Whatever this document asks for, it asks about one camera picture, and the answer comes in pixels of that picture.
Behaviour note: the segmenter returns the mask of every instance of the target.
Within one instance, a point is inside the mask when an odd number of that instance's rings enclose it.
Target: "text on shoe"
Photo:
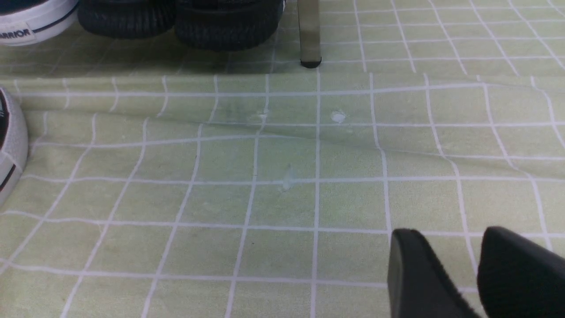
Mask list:
[[[0,38],[3,40],[8,40],[8,39],[12,39],[12,38],[22,38],[22,37],[27,37],[27,36],[31,36],[31,32],[29,31],[29,29],[23,29],[23,30],[15,30],[15,31],[11,31],[11,32],[3,32],[0,33]]]

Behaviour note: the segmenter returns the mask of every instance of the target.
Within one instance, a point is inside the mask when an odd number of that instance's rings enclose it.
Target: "white spot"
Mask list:
[[[347,116],[344,114],[343,111],[333,111],[332,112],[332,120],[338,124],[341,124],[342,122],[344,122],[345,118]]]
[[[266,120],[267,120],[267,115],[268,115],[268,112],[267,112],[267,111],[257,114],[257,116],[259,116],[259,118],[261,118],[262,121],[266,121]]]
[[[294,179],[294,171],[292,169],[292,166],[290,164],[288,164],[288,166],[286,167],[286,173],[284,175],[284,178],[282,179],[282,190],[283,191],[288,191],[290,190],[290,188],[292,188],[293,185],[293,180]]]

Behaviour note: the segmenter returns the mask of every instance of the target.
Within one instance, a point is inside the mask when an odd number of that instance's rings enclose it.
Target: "shoe sole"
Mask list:
[[[0,16],[0,44],[30,45],[68,29],[77,19],[79,0],[47,0],[38,6]]]
[[[123,40],[151,38],[172,29],[175,1],[112,3],[83,0],[78,17],[80,25],[94,35]]]
[[[241,51],[266,42],[277,30],[286,1],[259,0],[230,11],[200,10],[179,3],[175,35],[193,49]]]
[[[565,259],[503,227],[485,231],[477,283],[489,317],[565,317]]]
[[[392,318],[480,318],[416,230],[392,233],[388,290]]]

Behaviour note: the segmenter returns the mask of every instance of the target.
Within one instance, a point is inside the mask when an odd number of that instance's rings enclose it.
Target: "white sneaker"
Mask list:
[[[57,36],[77,19],[79,0],[0,0],[0,45],[35,44]]]
[[[20,105],[0,87],[0,206],[21,177],[28,147],[28,129]]]

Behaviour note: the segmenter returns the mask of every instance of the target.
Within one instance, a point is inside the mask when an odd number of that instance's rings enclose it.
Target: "black tire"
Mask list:
[[[175,24],[175,0],[81,0],[79,23],[89,33],[142,39],[170,30]]]
[[[264,43],[276,32],[282,13],[283,0],[232,0],[220,3],[215,10],[178,0],[175,34],[193,49],[246,50]]]

